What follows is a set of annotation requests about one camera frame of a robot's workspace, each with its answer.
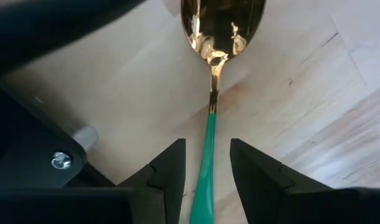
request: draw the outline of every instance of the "black plastic part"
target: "black plastic part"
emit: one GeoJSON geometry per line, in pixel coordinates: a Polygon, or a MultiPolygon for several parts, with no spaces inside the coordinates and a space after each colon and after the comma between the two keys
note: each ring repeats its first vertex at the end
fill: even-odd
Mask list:
{"type": "Polygon", "coordinates": [[[118,187],[146,185],[164,192],[166,223],[178,223],[185,183],[185,139],[178,139],[118,187]]]}
{"type": "Polygon", "coordinates": [[[63,187],[85,163],[75,140],[0,83],[0,189],[63,187]],[[71,157],[71,168],[51,165],[57,151],[71,157]]]}
{"type": "Polygon", "coordinates": [[[129,189],[0,192],[0,223],[132,223],[129,189]]]}
{"type": "Polygon", "coordinates": [[[143,0],[26,0],[0,7],[0,75],[77,40],[143,0]]]}
{"type": "Polygon", "coordinates": [[[76,177],[70,180],[66,187],[114,187],[115,185],[89,163],[76,177]]]}
{"type": "Polygon", "coordinates": [[[231,140],[235,184],[248,223],[380,223],[380,190],[333,190],[239,139],[231,140]]]}
{"type": "Polygon", "coordinates": [[[184,182],[178,139],[116,187],[0,191],[0,223],[177,224],[184,182]]]}

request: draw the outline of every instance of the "metal screw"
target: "metal screw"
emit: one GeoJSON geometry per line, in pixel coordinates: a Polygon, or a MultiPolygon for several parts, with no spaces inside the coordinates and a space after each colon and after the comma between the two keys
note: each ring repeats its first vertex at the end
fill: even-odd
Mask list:
{"type": "Polygon", "coordinates": [[[53,154],[52,165],[56,169],[69,169],[71,167],[72,160],[69,155],[64,152],[55,152],[53,154]]]}

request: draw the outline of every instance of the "green handle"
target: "green handle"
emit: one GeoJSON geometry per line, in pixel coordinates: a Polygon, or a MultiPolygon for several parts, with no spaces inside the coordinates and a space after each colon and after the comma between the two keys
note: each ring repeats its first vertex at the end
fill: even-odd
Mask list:
{"type": "Polygon", "coordinates": [[[197,191],[192,205],[190,224],[214,224],[213,151],[215,150],[216,114],[209,114],[197,191]]]}

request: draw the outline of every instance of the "spoon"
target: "spoon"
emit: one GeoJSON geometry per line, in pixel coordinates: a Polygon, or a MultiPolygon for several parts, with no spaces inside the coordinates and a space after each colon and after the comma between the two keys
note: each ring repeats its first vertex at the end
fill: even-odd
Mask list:
{"type": "Polygon", "coordinates": [[[182,0],[182,24],[188,43],[211,69],[209,115],[191,224],[214,223],[213,151],[221,70],[253,38],[265,2],[266,0],[182,0]]]}

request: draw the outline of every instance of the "wood grain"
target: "wood grain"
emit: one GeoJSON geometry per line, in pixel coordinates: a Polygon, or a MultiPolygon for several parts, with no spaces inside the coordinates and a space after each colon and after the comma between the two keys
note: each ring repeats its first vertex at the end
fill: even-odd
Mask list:
{"type": "MultiPolygon", "coordinates": [[[[94,126],[89,160],[115,183],[186,138],[188,223],[209,71],[185,40],[178,2],[148,0],[6,82],[66,132],[94,126]]],[[[218,114],[217,223],[246,223],[231,138],[332,187],[380,187],[380,0],[267,1],[249,47],[223,71],[218,114]]]]}

